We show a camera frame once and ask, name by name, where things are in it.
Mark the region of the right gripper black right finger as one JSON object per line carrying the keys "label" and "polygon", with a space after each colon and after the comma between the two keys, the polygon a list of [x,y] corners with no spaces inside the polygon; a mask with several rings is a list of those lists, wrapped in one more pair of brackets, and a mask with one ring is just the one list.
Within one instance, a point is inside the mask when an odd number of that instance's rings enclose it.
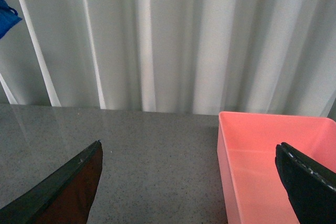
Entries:
{"label": "right gripper black right finger", "polygon": [[275,164],[300,223],[335,223],[335,172],[285,142]]}

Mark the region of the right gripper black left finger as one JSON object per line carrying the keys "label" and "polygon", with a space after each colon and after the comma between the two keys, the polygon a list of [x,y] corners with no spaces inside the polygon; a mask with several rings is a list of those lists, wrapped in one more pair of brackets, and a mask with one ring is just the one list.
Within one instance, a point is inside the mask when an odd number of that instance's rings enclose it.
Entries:
{"label": "right gripper black left finger", "polygon": [[102,173],[95,141],[1,209],[1,223],[87,223]]}

